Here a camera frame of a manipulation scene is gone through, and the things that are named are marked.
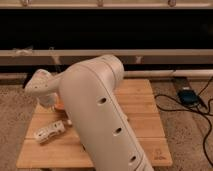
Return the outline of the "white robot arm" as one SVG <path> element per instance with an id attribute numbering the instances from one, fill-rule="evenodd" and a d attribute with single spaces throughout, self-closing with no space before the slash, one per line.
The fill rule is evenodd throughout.
<path id="1" fill-rule="evenodd" d="M 34 74 L 25 91 L 60 96 L 96 171 L 154 171 L 114 95 L 123 77 L 122 62 L 102 55 L 49 78 Z"/>

